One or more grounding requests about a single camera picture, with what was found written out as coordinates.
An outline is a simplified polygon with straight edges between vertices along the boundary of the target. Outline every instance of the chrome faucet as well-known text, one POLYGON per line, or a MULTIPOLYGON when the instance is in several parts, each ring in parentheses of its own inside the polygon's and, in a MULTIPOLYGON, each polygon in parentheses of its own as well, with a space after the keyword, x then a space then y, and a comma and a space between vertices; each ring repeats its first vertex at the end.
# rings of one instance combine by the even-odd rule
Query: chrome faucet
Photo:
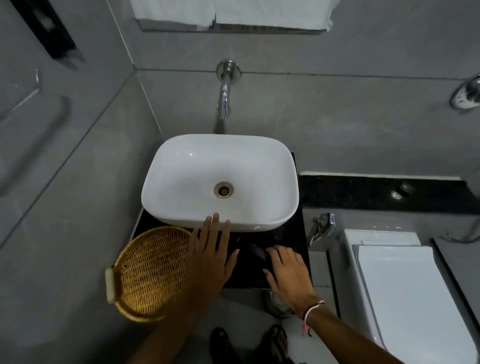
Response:
POLYGON ((240 79, 241 71, 235 61, 223 60, 216 67, 216 76, 222 83, 217 105, 217 124, 224 123, 230 116, 230 87, 240 79))

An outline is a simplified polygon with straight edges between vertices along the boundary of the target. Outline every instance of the bracelet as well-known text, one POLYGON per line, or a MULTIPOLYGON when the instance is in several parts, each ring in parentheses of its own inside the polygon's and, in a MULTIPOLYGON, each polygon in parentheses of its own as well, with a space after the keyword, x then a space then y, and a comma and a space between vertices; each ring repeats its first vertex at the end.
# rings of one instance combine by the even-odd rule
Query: bracelet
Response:
POLYGON ((308 330, 310 329, 307 325, 307 317, 308 317, 308 314, 313 311, 315 308, 318 308, 320 307, 322 304, 325 304, 325 301, 324 300, 321 300, 319 303, 317 304, 314 304, 313 306, 311 306, 306 312, 305 312, 305 315, 303 316, 303 325, 302 325, 302 335, 305 335, 306 333, 308 333, 308 330))

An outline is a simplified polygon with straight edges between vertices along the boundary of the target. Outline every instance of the human hand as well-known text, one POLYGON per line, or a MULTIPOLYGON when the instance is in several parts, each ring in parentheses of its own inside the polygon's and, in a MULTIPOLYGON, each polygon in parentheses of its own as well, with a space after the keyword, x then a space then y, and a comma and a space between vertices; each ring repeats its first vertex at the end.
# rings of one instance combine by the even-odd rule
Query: human hand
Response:
POLYGON ((272 257, 273 270, 276 280, 271 272, 264 269, 268 284, 288 307, 303 319, 305 311, 320 299, 315 295, 308 269, 300 254, 292 248, 275 245, 268 248, 267 252, 272 257))
POLYGON ((200 237, 198 237, 199 228, 194 229, 190 235, 180 300, 193 310, 202 311, 207 308, 232 275, 237 263, 238 249, 230 255, 225 265, 230 237, 230 220, 225 223, 218 251, 215 251, 219 226, 219 215, 214 213, 213 220, 211 216, 206 218, 200 237))

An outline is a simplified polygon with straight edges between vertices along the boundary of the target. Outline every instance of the drain strainer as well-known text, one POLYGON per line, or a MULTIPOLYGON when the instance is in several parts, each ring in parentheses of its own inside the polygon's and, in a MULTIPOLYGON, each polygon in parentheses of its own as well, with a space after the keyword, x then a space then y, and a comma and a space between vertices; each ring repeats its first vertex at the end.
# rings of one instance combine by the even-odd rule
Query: drain strainer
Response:
POLYGON ((233 185, 229 182, 219 182, 213 188, 213 194, 218 198, 228 198, 233 194, 233 185))

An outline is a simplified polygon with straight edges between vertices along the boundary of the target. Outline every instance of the white sink basin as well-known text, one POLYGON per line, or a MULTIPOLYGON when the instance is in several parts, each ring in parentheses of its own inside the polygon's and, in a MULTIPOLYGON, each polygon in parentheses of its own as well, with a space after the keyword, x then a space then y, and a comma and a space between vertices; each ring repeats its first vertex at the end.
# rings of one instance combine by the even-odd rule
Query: white sink basin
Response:
POLYGON ((232 231, 270 230, 297 210, 297 172, 290 151, 275 139, 180 135, 155 154, 142 204, 157 219, 185 228, 218 212, 232 231))

